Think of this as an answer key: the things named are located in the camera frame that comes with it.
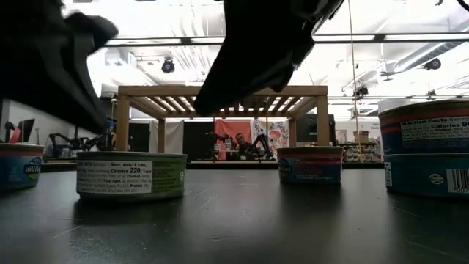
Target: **wooden frame structure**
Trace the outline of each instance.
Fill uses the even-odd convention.
[[[116,149],[126,151],[128,145],[129,113],[132,106],[158,119],[158,152],[164,153],[165,119],[194,118],[193,101],[201,87],[176,85],[119,87],[117,94]],[[328,88],[326,86],[288,86],[276,93],[263,89],[246,101],[262,102],[244,109],[240,102],[214,113],[210,117],[287,117],[290,146],[296,145],[296,120],[317,107],[317,141],[329,145]]]

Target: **white ceiling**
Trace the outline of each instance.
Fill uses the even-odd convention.
[[[469,19],[456,1],[445,0],[435,6],[429,0],[350,0],[354,34],[450,32]],[[118,38],[128,37],[195,37],[224,35],[224,14],[220,1],[213,0],[94,0],[91,4],[65,1],[64,13],[80,10],[90,15],[102,15],[119,27]],[[332,21],[327,21],[317,34],[349,34],[348,3]],[[439,70],[412,69],[392,76],[383,82],[379,73],[385,65],[411,55],[427,43],[386,43],[317,45],[302,66],[295,72],[290,84],[329,86],[329,94],[352,95],[353,76],[362,78],[370,95],[425,95],[436,89],[438,95],[458,95],[469,92],[469,45],[467,43],[438,57]],[[187,84],[203,81],[219,50],[219,46],[192,47],[138,47],[109,48],[108,52],[131,53],[137,68],[108,66],[105,75],[108,84]],[[161,71],[164,58],[174,60],[176,70]],[[368,100],[366,105],[377,100]],[[330,106],[334,113],[349,109],[349,105]]]

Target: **nutrition facts label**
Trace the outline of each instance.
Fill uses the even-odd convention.
[[[151,161],[79,161],[77,192],[148,194],[152,192]]]
[[[402,140],[469,138],[469,117],[441,117],[401,122]]]

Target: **blue can label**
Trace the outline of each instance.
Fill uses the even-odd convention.
[[[389,154],[463,153],[469,147],[469,116],[381,122]]]
[[[41,163],[41,156],[10,155],[0,157],[0,188],[35,186],[41,171]]]
[[[278,174],[288,183],[340,183],[341,155],[302,155],[280,157]]]
[[[385,157],[386,186],[408,194],[469,198],[468,164],[468,157]]]

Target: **wooden beam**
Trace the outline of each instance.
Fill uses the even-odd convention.
[[[299,119],[300,117],[307,114],[309,111],[311,111],[315,107],[316,107],[316,99],[312,97],[305,97],[290,112],[293,117],[296,117]]]
[[[177,107],[173,102],[171,102],[171,100],[169,100],[169,98],[167,98],[166,96],[160,96],[161,100],[165,101],[167,104],[169,104],[170,107],[172,107],[176,112],[182,112],[182,110]]]
[[[259,111],[259,108],[261,106],[261,102],[264,101],[264,98],[256,98],[254,101],[254,110],[253,113],[257,113]]]
[[[285,101],[287,101],[287,99],[288,99],[288,96],[281,97],[280,100],[277,102],[277,104],[272,109],[272,112],[276,113],[280,109],[280,107],[284,105],[284,103],[285,103]]]
[[[158,120],[158,152],[164,153],[164,145],[166,143],[166,121],[164,119]]]
[[[160,106],[162,109],[164,109],[165,111],[167,111],[168,113],[171,113],[173,112],[168,106],[166,106],[164,103],[161,103],[158,99],[154,98],[154,97],[149,97],[150,100],[152,100],[153,102],[155,102],[158,106]]]
[[[288,104],[285,106],[285,108],[281,111],[282,113],[285,113],[288,111],[288,109],[290,109],[290,107],[292,107],[293,105],[295,105],[296,102],[298,102],[298,100],[300,100],[301,97],[297,96],[297,97],[294,97],[293,99],[290,100],[290,102],[288,102]]]
[[[328,97],[317,97],[317,144],[319,146],[329,146],[329,112]]]
[[[190,112],[191,110],[188,108],[188,106],[185,105],[185,103],[179,99],[178,96],[173,96],[173,99],[178,103],[185,111]]]
[[[290,118],[289,122],[289,145],[296,147],[296,119]]]
[[[120,95],[129,95],[136,97],[151,96],[196,96],[199,94],[200,87],[189,87],[181,85],[161,85],[161,86],[121,86],[118,93]],[[254,96],[318,96],[327,95],[327,86],[288,86],[282,92],[274,92],[270,88],[262,89]]]
[[[163,118],[165,115],[167,115],[166,112],[158,109],[157,106],[155,106],[153,103],[150,103],[146,98],[129,98],[129,101],[133,108],[142,111],[151,117]]]
[[[239,113],[240,112],[240,101],[234,102],[234,112]]]
[[[192,100],[192,97],[191,97],[191,96],[185,96],[184,98],[188,101],[188,103],[189,103],[189,104],[192,106],[192,108],[193,108],[193,100]]]
[[[249,107],[246,107],[249,102],[251,101],[250,97],[244,98],[244,106],[243,106],[243,112],[244,113],[249,113]]]
[[[130,101],[127,95],[117,96],[116,150],[127,151],[129,141]]]
[[[191,113],[187,112],[173,112],[172,114],[166,114],[164,118],[196,118],[200,117],[196,112],[192,111]],[[266,114],[263,114],[261,112],[258,112],[257,114],[253,113],[252,111],[249,112],[244,112],[240,111],[239,113],[234,113],[233,111],[230,111],[229,113],[225,113],[225,111],[217,111],[216,113],[208,116],[208,117],[293,117],[291,113],[282,113],[280,111],[277,111],[276,113],[268,112]]]
[[[276,96],[270,96],[268,99],[267,99],[267,102],[264,106],[264,109],[262,110],[262,113],[263,114],[266,114],[268,111],[269,111],[269,108],[270,106],[272,106],[273,102],[276,100]]]

